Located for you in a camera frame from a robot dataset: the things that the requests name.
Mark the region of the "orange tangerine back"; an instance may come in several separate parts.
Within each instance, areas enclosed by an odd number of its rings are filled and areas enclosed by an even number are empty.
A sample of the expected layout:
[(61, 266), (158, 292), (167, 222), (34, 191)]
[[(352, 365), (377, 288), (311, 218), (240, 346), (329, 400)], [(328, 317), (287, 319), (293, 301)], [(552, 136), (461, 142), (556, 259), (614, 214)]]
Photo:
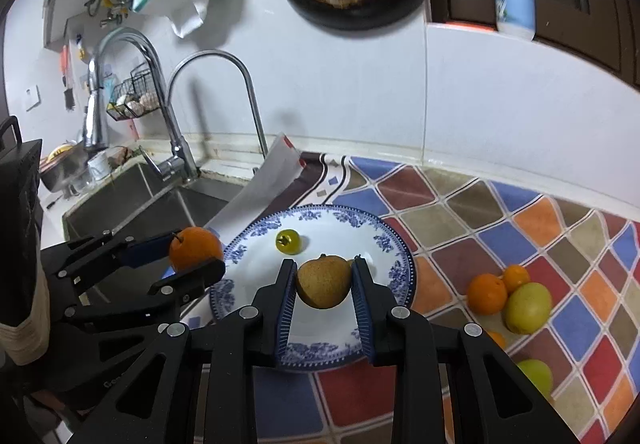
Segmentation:
[(492, 315), (499, 313), (508, 301), (506, 287), (499, 276), (494, 274), (480, 274), (469, 282), (466, 288), (466, 304), (478, 315)]

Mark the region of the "yellow-green apple back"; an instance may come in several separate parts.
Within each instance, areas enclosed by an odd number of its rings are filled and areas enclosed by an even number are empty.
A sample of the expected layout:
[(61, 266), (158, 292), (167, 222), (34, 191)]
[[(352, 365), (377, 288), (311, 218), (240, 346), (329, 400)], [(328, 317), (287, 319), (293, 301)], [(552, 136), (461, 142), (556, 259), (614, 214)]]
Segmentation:
[(527, 283), (514, 291), (502, 311), (503, 322), (513, 334), (533, 334), (547, 323), (553, 307), (548, 288)]

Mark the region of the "stainless steel sink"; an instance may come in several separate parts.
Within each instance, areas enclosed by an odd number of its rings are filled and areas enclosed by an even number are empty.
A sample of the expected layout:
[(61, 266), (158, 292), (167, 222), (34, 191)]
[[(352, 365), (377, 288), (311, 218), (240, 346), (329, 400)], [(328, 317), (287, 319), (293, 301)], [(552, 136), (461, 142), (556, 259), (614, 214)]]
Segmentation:
[(65, 238), (74, 241), (111, 232), (142, 239), (185, 227), (202, 227), (243, 189), (239, 180), (203, 173), (189, 184), (162, 181), (149, 165), (134, 163), (97, 184), (62, 216)]

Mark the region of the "colourful diamond pattern mat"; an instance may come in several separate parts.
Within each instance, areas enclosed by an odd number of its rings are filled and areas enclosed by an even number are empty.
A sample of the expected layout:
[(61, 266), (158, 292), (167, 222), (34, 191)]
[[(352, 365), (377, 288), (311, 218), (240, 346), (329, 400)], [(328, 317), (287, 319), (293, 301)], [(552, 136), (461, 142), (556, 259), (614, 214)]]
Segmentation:
[(639, 226), (558, 197), (435, 168), (305, 154), (274, 210), (379, 217), (416, 275), (390, 271), (436, 325), (477, 323), (516, 363), (550, 369), (550, 400), (584, 443), (639, 438)]

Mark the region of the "thin gooseneck water tap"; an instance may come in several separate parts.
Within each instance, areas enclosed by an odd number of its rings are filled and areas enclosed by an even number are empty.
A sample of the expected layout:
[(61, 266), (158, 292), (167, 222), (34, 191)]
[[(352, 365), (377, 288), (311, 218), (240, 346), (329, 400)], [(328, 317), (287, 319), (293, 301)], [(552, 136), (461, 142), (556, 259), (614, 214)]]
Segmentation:
[(178, 106), (178, 126), (203, 152), (217, 137), (242, 134), (256, 153), (268, 153), (252, 75), (234, 54), (203, 49), (186, 56), (169, 76), (167, 102)]

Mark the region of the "brown longan fruit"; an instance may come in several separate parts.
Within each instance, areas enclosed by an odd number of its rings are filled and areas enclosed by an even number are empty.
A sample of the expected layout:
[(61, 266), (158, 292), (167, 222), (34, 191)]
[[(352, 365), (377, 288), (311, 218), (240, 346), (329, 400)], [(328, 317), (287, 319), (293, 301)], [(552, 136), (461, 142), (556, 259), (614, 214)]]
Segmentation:
[(315, 309), (339, 305), (352, 287), (350, 262), (340, 256), (320, 257), (305, 262), (296, 273), (296, 289), (300, 299)]

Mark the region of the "wall hooks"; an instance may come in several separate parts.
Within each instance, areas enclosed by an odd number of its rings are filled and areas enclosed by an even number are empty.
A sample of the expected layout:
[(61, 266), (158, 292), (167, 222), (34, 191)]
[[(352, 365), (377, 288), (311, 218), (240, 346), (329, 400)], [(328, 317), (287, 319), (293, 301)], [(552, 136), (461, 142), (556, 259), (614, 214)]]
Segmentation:
[(129, 15), (131, 0), (88, 0), (85, 8), (90, 18), (96, 18), (99, 11), (104, 8), (106, 15), (99, 20), (101, 28), (108, 26), (121, 26)]

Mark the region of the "green apple front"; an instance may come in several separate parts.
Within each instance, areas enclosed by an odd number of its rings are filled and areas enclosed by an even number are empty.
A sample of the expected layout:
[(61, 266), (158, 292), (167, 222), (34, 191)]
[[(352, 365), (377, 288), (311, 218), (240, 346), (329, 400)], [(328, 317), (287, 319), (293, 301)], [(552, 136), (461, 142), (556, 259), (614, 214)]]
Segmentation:
[(547, 400), (551, 398), (554, 380), (552, 370), (546, 363), (542, 360), (529, 358), (528, 360), (520, 360), (516, 366)]

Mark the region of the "large orange tangerine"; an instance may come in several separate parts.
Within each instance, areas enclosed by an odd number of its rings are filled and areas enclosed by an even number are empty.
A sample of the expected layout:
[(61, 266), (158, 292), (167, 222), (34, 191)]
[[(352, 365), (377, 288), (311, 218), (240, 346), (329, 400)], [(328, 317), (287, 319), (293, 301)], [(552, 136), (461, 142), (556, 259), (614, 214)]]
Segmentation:
[(224, 259), (218, 237), (204, 227), (186, 227), (174, 235), (168, 259), (176, 273), (190, 271), (212, 259)]

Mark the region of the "green tomato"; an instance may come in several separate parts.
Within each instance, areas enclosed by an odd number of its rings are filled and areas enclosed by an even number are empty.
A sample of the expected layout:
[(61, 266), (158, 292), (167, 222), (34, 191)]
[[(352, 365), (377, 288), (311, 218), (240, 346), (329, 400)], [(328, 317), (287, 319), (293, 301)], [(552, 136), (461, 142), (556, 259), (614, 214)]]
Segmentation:
[(302, 238), (296, 230), (283, 230), (276, 236), (276, 247), (285, 255), (297, 255), (302, 251)]

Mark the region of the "small orange behind apple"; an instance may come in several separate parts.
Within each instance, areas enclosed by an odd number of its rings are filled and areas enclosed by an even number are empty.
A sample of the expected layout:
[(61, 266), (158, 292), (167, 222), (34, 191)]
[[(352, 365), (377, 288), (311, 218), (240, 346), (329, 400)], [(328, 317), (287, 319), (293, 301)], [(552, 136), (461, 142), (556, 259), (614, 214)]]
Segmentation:
[(511, 264), (506, 267), (501, 276), (506, 292), (510, 295), (513, 294), (518, 287), (521, 287), (530, 282), (530, 275), (526, 268), (518, 264)]

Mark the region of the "chrome kitchen faucet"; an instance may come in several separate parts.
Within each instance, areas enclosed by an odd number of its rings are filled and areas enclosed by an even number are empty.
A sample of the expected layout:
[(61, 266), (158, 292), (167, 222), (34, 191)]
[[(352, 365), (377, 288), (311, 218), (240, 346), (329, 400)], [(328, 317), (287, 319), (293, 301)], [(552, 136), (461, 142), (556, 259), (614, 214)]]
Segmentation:
[[(130, 77), (108, 91), (104, 82), (103, 62), (107, 48), (116, 41), (126, 41), (143, 56), (143, 63), (130, 73)], [(107, 118), (126, 120), (140, 118), (160, 111), (169, 134), (171, 157), (163, 163), (150, 166), (163, 180), (181, 175), (183, 180), (198, 178), (196, 167), (186, 139), (178, 127), (172, 106), (168, 103), (165, 77), (160, 59), (142, 33), (131, 27), (119, 27), (108, 33), (94, 48), (88, 65), (89, 97), (82, 127), (82, 143), (89, 154), (108, 148)]]

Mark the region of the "blue white porcelain plate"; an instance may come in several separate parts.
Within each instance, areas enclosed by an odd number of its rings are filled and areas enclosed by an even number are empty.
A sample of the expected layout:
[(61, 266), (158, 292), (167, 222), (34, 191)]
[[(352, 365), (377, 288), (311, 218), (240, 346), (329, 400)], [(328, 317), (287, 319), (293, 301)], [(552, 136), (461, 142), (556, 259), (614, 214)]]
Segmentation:
[(362, 351), (350, 294), (348, 264), (366, 260), (372, 279), (411, 305), (413, 255), (390, 225), (340, 205), (307, 205), (250, 224), (224, 249), (224, 277), (209, 290), (216, 320), (248, 305), (273, 284), (283, 260), (297, 265), (290, 333), (280, 360), (288, 372), (312, 372), (359, 360)]

